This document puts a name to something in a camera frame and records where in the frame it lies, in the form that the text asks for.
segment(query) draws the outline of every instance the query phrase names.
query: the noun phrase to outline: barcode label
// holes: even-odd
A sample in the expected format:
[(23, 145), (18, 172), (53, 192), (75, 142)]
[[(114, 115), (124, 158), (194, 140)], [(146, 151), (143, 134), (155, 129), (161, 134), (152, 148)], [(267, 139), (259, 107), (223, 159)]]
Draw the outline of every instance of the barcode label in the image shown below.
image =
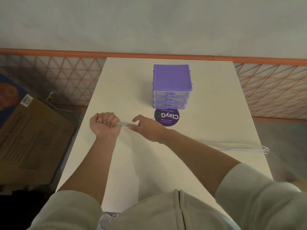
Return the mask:
[(32, 100), (33, 100), (33, 97), (27, 94), (21, 101), (21, 104), (24, 105), (25, 107), (28, 107), (28, 105), (32, 102)]

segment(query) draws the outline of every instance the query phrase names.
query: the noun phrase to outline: grey sweatshirt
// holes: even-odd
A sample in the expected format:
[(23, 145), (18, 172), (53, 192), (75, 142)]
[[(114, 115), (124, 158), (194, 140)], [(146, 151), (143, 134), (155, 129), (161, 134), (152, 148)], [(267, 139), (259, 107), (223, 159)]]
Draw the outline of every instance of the grey sweatshirt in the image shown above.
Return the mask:
[[(238, 164), (216, 192), (217, 203), (233, 219), (177, 189), (150, 197), (119, 214), (108, 230), (307, 229), (307, 194), (278, 183), (247, 164)], [(29, 229), (95, 230), (100, 204), (87, 194), (60, 191), (50, 197)]]

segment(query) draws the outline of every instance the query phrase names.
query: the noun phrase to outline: person's left hand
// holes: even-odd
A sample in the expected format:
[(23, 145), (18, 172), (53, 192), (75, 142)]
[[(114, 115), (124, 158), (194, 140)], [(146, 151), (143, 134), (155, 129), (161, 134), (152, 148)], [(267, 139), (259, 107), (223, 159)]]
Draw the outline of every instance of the person's left hand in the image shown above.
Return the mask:
[(120, 119), (112, 112), (95, 114), (90, 118), (90, 128), (96, 138), (115, 137), (117, 139), (121, 126), (114, 125)]

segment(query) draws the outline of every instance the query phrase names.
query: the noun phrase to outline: purple lid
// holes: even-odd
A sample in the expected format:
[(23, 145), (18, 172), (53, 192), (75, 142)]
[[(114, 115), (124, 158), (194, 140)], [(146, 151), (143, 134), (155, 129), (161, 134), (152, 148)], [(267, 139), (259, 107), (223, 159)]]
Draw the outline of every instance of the purple lid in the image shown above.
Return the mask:
[(153, 68), (154, 91), (192, 91), (189, 65), (155, 64)]

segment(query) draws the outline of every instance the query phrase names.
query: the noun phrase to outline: purple circular sticker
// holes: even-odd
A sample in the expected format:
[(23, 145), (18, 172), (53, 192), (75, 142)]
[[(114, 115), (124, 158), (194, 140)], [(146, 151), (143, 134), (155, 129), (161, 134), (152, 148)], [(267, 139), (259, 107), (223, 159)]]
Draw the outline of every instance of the purple circular sticker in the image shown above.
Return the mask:
[(154, 118), (165, 127), (175, 125), (179, 120), (179, 111), (175, 109), (156, 109)]

